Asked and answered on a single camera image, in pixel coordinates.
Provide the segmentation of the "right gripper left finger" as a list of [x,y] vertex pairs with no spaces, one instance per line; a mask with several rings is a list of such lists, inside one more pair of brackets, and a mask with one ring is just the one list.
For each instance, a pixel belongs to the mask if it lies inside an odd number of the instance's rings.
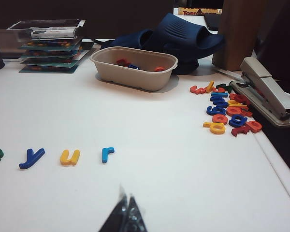
[[128,198],[122,185],[119,186],[119,200],[103,225],[104,232],[121,232],[128,209]]

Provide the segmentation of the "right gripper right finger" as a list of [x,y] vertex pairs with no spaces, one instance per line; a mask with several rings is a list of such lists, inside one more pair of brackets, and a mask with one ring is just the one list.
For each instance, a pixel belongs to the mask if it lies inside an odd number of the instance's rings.
[[126,231],[145,232],[145,224],[136,200],[133,196],[130,197],[129,206],[127,209]]

